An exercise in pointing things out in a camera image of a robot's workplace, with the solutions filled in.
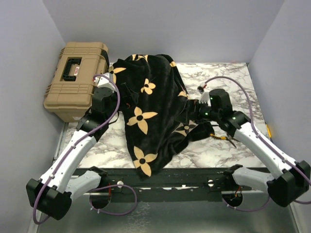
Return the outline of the black yellow flower pillowcase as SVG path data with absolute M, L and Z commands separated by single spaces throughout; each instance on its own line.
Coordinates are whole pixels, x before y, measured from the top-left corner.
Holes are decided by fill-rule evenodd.
M 137 175 L 145 180 L 156 175 L 189 144 L 214 134 L 209 122 L 176 121 L 189 95 L 175 61 L 166 54 L 133 54 L 109 68 L 113 82 L 126 84 L 138 95 L 134 103 L 120 105 L 128 152 Z

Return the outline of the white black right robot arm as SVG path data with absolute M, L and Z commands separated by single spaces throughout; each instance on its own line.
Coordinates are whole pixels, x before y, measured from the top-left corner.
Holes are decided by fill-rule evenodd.
M 227 189 L 248 186 L 268 194 L 281 207 L 288 206 L 309 190 L 311 166 L 288 156 L 267 139 L 246 114 L 234 111 L 225 90 L 214 89 L 204 92 L 199 100 L 188 100 L 185 111 L 186 122 L 216 122 L 229 136 L 251 150 L 268 169 L 264 173 L 236 165 L 223 178 Z

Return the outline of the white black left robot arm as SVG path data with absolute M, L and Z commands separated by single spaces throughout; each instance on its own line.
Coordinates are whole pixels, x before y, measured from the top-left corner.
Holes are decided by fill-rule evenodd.
M 26 192 L 35 224 L 41 223 L 36 218 L 37 211 L 47 218 L 60 220 L 67 214 L 72 202 L 88 192 L 128 188 L 135 193 L 132 187 L 122 181 L 111 180 L 105 170 L 95 166 L 72 179 L 81 160 L 107 131 L 120 103 L 120 91 L 115 84 L 98 84 L 92 96 L 91 109 L 81 118 L 70 143 L 39 179 L 27 182 Z

